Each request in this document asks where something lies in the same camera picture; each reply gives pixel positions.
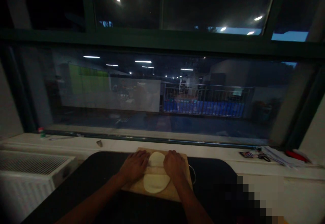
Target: railing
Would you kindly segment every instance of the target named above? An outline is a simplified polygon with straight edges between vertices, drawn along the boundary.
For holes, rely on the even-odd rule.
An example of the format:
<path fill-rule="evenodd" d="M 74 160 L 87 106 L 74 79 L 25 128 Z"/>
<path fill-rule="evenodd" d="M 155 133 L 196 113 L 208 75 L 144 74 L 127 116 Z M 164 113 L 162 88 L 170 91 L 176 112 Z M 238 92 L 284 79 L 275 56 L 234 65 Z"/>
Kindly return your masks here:
<path fill-rule="evenodd" d="M 241 118 L 251 87 L 165 83 L 163 112 Z"/>

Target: blue floor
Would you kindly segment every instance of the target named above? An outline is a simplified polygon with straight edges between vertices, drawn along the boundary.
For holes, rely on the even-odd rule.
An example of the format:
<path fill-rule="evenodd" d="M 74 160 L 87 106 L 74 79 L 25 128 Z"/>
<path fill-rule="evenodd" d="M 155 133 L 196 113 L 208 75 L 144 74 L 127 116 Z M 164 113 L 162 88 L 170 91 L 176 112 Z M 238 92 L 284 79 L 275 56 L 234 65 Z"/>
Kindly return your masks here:
<path fill-rule="evenodd" d="M 210 102 L 198 100 L 168 100 L 164 102 L 164 112 L 241 117 L 245 104 L 238 102 Z"/>

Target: window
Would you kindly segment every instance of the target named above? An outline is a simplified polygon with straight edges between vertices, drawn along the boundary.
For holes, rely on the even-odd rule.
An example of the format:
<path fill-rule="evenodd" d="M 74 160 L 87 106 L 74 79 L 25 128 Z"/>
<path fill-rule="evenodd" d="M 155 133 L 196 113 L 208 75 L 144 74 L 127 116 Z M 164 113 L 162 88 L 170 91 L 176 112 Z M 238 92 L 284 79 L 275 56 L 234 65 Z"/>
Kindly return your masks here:
<path fill-rule="evenodd" d="M 324 0 L 284 0 L 272 40 L 319 42 Z"/>
<path fill-rule="evenodd" d="M 156 140 L 279 145 L 289 111 L 301 99 L 296 90 L 302 92 L 314 72 L 312 65 L 247 58 L 34 47 L 16 52 L 40 126 Z"/>
<path fill-rule="evenodd" d="M 324 3 L 0 0 L 0 56 L 26 132 L 292 148 L 323 96 Z"/>
<path fill-rule="evenodd" d="M 260 35 L 272 0 L 164 0 L 164 29 Z"/>
<path fill-rule="evenodd" d="M 85 30 L 83 0 L 4 1 L 15 28 L 73 32 Z"/>
<path fill-rule="evenodd" d="M 97 25 L 159 28 L 160 0 L 94 0 Z"/>

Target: wooden cutting board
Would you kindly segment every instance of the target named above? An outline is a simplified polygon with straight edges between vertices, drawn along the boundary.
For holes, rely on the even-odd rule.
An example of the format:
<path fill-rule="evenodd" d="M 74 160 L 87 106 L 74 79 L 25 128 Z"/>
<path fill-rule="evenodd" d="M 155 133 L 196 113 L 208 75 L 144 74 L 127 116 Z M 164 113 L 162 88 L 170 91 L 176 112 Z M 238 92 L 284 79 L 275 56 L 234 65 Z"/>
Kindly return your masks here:
<path fill-rule="evenodd" d="M 139 150 L 146 150 L 147 152 L 149 152 L 150 154 L 154 153 L 154 152 L 160 152 L 164 155 L 167 155 L 168 152 L 167 151 L 162 151 L 162 150 L 155 150 L 155 149 L 148 149 L 148 148 L 138 148 L 137 151 Z M 186 179 L 190 184 L 191 189 L 193 190 L 193 186 L 192 186 L 192 180 L 191 180 L 191 175 L 190 175 L 190 168 L 189 168 L 189 163 L 187 160 L 187 155 L 185 154 L 180 154 L 184 160 L 185 160 L 185 165 L 186 165 Z M 129 191 L 129 192 L 134 192 L 137 194 L 143 194 L 143 195 L 148 195 L 148 196 L 153 196 L 153 197 L 157 197 L 157 198 L 162 198 L 162 199 L 167 199 L 167 200 L 172 200 L 172 201 L 178 201 L 180 202 L 179 196 L 177 194 L 176 188 L 174 186 L 174 184 L 172 183 L 172 181 L 169 182 L 169 184 L 167 185 L 167 187 L 156 194 L 151 194 L 148 193 L 147 191 L 145 191 L 145 188 L 143 187 L 143 177 L 133 183 L 133 184 L 127 184 L 125 185 L 122 190 L 124 191 Z"/>

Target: green wall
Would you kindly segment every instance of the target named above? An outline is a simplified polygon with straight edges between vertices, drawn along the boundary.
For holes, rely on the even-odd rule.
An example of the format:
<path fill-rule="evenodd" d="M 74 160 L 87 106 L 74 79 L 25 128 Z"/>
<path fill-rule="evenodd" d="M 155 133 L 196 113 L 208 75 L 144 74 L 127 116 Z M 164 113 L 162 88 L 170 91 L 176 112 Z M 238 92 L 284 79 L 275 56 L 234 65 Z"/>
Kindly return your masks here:
<path fill-rule="evenodd" d="M 73 94 L 103 92 L 109 90 L 107 72 L 69 64 Z"/>

